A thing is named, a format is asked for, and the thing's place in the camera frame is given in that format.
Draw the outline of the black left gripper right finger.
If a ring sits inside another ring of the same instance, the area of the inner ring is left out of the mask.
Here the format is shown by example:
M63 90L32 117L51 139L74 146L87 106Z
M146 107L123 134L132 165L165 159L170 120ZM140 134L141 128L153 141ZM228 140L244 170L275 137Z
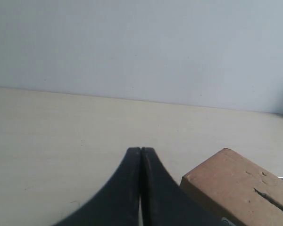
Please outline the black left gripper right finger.
M141 149L140 197L145 226L222 226L173 180L153 148Z

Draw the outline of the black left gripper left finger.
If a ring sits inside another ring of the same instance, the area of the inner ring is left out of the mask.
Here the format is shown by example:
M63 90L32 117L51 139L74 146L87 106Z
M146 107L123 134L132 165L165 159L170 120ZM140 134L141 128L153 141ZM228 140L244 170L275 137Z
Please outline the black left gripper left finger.
M137 226L141 149L130 147L107 183L57 226Z

